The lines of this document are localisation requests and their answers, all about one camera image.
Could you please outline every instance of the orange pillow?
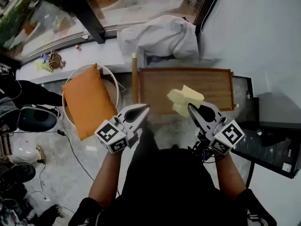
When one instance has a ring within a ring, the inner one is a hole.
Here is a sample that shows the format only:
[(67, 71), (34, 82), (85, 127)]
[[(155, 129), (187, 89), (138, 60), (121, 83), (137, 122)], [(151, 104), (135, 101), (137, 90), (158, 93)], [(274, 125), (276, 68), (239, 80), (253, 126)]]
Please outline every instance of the orange pillow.
[(116, 115), (97, 64), (62, 86), (80, 140), (93, 135), (101, 123)]

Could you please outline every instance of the wooden tray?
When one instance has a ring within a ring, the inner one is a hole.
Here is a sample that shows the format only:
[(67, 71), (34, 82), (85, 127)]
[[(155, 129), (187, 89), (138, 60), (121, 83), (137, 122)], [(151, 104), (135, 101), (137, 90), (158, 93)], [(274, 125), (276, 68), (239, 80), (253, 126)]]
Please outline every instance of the wooden tray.
[(145, 68), (138, 71), (139, 101), (150, 105), (152, 114), (175, 114), (167, 97), (183, 85), (201, 93), (221, 111), (233, 111), (231, 70), (208, 68)]

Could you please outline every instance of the yellow sponge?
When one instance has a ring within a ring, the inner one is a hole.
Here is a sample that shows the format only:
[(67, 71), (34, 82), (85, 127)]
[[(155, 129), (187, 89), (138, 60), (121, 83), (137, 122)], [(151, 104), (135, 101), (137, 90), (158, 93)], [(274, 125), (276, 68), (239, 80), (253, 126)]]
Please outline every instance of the yellow sponge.
[(167, 97), (174, 103), (173, 110), (177, 111), (184, 117), (189, 116), (187, 109), (188, 103), (192, 103), (194, 106), (199, 108), (204, 100), (204, 96), (186, 85), (183, 85), (182, 90), (172, 89)]

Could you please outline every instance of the white cloth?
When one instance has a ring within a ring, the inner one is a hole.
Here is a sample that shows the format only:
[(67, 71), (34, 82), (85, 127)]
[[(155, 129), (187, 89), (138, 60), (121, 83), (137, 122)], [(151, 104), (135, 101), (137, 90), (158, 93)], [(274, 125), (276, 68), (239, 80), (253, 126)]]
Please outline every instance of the white cloth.
[(132, 53), (137, 53), (139, 67), (146, 67), (147, 56), (198, 58), (195, 25), (171, 15), (125, 28), (117, 39), (126, 64), (131, 64)]

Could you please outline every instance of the window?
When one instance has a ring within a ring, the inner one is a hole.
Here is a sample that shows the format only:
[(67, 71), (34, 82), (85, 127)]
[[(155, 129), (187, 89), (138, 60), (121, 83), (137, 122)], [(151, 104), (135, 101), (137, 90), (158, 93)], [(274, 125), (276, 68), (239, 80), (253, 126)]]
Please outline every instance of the window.
[(87, 33), (61, 0), (0, 0), (0, 52), (16, 59)]
[(185, 17), (194, 23), (204, 0), (88, 0), (106, 28), (145, 23), (162, 15)]

